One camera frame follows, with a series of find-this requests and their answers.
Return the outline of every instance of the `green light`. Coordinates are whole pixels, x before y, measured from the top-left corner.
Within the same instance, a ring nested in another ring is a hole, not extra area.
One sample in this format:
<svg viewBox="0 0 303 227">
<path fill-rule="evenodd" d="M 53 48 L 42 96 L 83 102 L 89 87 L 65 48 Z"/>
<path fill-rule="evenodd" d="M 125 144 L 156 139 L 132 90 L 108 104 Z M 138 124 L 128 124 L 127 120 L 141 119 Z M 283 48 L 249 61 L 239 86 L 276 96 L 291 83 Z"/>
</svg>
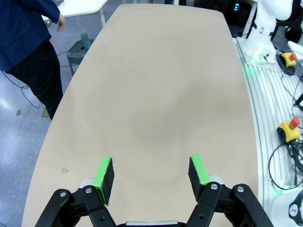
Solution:
<svg viewBox="0 0 303 227">
<path fill-rule="evenodd" d="M 293 189 L 283 190 L 282 193 L 286 194 L 286 193 L 289 193 L 289 192 L 295 192 L 299 189 L 300 189 L 299 187 L 296 187 L 296 188 L 293 188 Z"/>
<path fill-rule="evenodd" d="M 271 193 L 270 193 L 270 198 L 275 198 L 277 196 L 281 195 L 281 191 L 274 189 Z"/>
</svg>

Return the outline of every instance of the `green gripper pad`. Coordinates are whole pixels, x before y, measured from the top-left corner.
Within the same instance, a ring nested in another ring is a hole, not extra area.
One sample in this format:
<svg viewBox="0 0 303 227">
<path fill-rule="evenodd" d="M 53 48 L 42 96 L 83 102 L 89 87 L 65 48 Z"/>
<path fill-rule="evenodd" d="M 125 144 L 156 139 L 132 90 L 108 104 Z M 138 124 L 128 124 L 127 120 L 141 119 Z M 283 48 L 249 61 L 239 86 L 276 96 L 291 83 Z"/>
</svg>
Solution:
<svg viewBox="0 0 303 227">
<path fill-rule="evenodd" d="M 198 202 L 205 185 L 210 182 L 199 155 L 192 155 L 189 158 L 188 176 L 193 188 L 195 199 Z"/>
<path fill-rule="evenodd" d="M 108 205 L 109 203 L 114 177 L 113 159 L 111 157 L 103 157 L 94 179 L 93 186 L 100 192 L 105 205 Z"/>
</svg>

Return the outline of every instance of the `hand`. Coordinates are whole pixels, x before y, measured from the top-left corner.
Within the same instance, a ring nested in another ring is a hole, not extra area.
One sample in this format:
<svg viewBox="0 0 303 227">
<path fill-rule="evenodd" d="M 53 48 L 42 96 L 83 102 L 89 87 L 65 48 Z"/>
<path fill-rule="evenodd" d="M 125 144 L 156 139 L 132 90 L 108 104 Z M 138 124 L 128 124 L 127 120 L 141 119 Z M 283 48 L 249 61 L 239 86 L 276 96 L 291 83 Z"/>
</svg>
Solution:
<svg viewBox="0 0 303 227">
<path fill-rule="evenodd" d="M 57 31 L 60 32 L 64 29 L 65 27 L 65 19 L 64 16 L 62 14 L 60 14 L 59 16 L 59 20 L 58 20 L 58 29 Z"/>
</svg>

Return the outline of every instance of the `black equipment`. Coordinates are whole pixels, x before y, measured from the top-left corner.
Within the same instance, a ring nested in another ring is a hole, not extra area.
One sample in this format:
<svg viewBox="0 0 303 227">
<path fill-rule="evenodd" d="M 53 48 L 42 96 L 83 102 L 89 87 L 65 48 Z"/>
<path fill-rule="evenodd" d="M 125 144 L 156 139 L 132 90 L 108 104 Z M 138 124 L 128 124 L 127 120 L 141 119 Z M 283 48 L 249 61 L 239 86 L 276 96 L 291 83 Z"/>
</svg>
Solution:
<svg viewBox="0 0 303 227">
<path fill-rule="evenodd" d="M 302 107 L 300 106 L 300 103 L 303 100 L 303 93 L 300 95 L 300 97 L 298 97 L 298 99 L 294 102 L 294 106 L 298 106 L 300 107 L 300 109 L 302 110 Z"/>
<path fill-rule="evenodd" d="M 224 213 L 234 227 L 273 227 L 252 190 L 245 184 L 232 189 L 209 182 L 195 193 L 197 205 L 187 223 L 161 223 L 161 227 L 208 227 L 214 212 Z M 36 227 L 74 227 L 81 217 L 89 216 L 94 227 L 117 227 L 94 186 L 76 192 L 59 189 L 54 192 Z M 145 226 L 125 223 L 118 227 Z"/>
<path fill-rule="evenodd" d="M 303 8 L 301 7 L 301 0 L 294 0 L 292 6 L 292 14 L 290 15 L 289 19 L 285 21 L 276 20 L 276 27 L 270 40 L 273 41 L 279 27 L 284 26 L 286 27 L 285 37 L 287 38 L 287 40 L 298 43 L 302 35 L 302 21 Z"/>
<path fill-rule="evenodd" d="M 245 26 L 251 5 L 244 0 L 195 0 L 195 7 L 222 12 L 228 24 Z"/>
</svg>

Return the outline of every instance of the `white table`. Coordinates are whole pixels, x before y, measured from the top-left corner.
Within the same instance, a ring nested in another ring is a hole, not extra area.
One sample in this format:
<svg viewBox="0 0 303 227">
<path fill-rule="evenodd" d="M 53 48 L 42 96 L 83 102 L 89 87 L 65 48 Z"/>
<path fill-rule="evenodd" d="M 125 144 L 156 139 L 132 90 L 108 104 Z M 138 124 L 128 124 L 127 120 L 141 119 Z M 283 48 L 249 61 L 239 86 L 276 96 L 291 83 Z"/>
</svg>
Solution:
<svg viewBox="0 0 303 227">
<path fill-rule="evenodd" d="M 102 7 L 107 0 L 64 0 L 64 2 L 58 7 L 61 14 L 65 17 L 74 17 L 80 15 L 91 14 L 99 11 L 101 17 L 102 26 L 105 25 L 104 13 Z"/>
</svg>

